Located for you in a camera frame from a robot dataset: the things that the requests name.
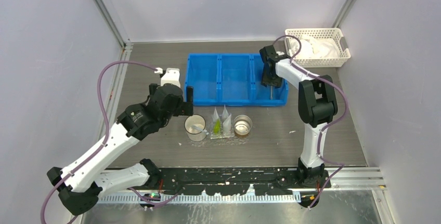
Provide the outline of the clear acrylic toothbrush holder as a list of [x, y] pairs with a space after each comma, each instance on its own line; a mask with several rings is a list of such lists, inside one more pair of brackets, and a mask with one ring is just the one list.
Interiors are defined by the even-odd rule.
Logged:
[[209, 138], [210, 139], [221, 139], [221, 138], [231, 138], [231, 137], [233, 137], [234, 136], [234, 128], [233, 128], [233, 120], [232, 120], [232, 117], [231, 117], [231, 133], [230, 133], [230, 135], [225, 135], [224, 133], [223, 133], [223, 127], [222, 127], [222, 130], [221, 130], [221, 134], [220, 135], [214, 135], [213, 133], [212, 133], [212, 130], [213, 130], [213, 123], [212, 123], [212, 120], [211, 120], [211, 122], [209, 123], [209, 126], [208, 126], [208, 132], [209, 132]]

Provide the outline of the blue three-compartment bin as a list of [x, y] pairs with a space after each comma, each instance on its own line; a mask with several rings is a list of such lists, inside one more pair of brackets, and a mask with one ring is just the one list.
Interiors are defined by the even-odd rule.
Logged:
[[287, 103], [288, 82], [274, 88], [261, 85], [259, 54], [189, 54], [185, 86], [194, 88], [196, 106], [280, 107]]

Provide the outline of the white-inside mug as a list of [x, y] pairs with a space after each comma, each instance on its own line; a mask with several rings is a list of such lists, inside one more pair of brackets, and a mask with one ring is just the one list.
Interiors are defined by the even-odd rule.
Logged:
[[197, 126], [199, 126], [201, 128], [206, 129], [205, 118], [202, 117], [201, 115], [195, 114], [195, 115], [187, 117], [187, 119], [184, 122], [185, 131], [186, 131], [188, 137], [192, 141], [200, 142], [203, 139], [205, 139], [207, 135], [205, 135], [204, 133], [202, 133], [202, 132], [200, 132], [200, 131], [198, 131], [196, 129], [193, 129], [191, 127], [192, 125], [197, 125]]

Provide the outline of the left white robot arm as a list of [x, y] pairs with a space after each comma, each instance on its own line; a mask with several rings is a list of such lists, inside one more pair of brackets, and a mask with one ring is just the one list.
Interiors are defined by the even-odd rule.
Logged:
[[47, 172], [71, 214], [81, 215], [100, 198], [127, 188], [144, 186], [152, 190], [159, 185], [162, 174], [150, 159], [126, 169], [103, 172], [126, 150], [165, 127], [172, 117], [193, 115], [193, 87], [183, 91], [174, 84], [150, 84], [149, 92], [146, 101], [128, 106], [105, 136], [80, 158], [69, 166], [53, 167]]

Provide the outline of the white toothpaste tube orange cap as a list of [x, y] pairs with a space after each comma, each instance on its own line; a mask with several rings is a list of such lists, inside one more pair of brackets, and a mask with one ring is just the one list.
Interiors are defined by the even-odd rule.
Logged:
[[226, 117], [226, 119], [223, 121], [222, 127], [223, 127], [223, 133], [225, 135], [230, 135], [230, 133], [231, 133], [231, 117], [232, 117], [232, 115], [229, 114]]

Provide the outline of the white plastic basket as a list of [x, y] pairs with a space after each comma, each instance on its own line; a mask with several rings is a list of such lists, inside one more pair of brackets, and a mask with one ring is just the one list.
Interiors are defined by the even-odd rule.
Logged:
[[339, 68], [351, 53], [346, 39], [339, 28], [286, 29], [284, 40], [286, 53], [304, 68]]

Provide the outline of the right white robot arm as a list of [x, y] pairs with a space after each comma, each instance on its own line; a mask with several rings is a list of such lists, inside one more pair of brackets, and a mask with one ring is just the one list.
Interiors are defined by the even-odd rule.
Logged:
[[263, 62], [263, 86], [280, 87], [286, 81], [298, 91], [298, 113], [305, 124], [305, 133], [296, 179], [300, 186], [310, 188], [325, 175], [325, 162], [321, 154], [327, 134], [326, 126], [338, 112], [332, 78], [304, 69], [288, 55], [278, 54], [273, 45], [260, 49], [260, 57]]

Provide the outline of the white toothpaste tube red cap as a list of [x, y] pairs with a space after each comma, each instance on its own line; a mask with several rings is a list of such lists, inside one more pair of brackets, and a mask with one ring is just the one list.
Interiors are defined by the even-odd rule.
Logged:
[[229, 112], [228, 112], [226, 106], [224, 105], [224, 108], [223, 108], [223, 111], [222, 111], [222, 114], [221, 114], [221, 119], [222, 119], [222, 121], [224, 121], [228, 117], [229, 117]]

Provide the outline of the steel cup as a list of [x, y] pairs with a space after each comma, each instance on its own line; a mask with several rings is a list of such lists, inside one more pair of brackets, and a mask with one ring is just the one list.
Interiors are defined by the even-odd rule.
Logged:
[[238, 137], [246, 137], [249, 135], [252, 126], [252, 120], [246, 115], [238, 115], [234, 119], [234, 132]]

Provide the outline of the white toothpaste tube teal cap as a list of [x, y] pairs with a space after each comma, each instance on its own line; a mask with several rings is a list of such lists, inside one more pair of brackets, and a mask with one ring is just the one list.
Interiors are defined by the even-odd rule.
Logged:
[[217, 111], [217, 109], [215, 107], [214, 108], [214, 112], [212, 114], [212, 123], [216, 124], [219, 120], [220, 120], [220, 116], [219, 116], [218, 111]]

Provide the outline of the green toothpaste tube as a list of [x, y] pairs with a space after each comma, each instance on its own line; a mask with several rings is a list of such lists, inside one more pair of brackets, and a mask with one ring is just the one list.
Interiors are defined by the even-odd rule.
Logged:
[[214, 122], [212, 133], [214, 135], [220, 135], [221, 134], [221, 130], [222, 130], [222, 123], [221, 123], [220, 119], [217, 119]]

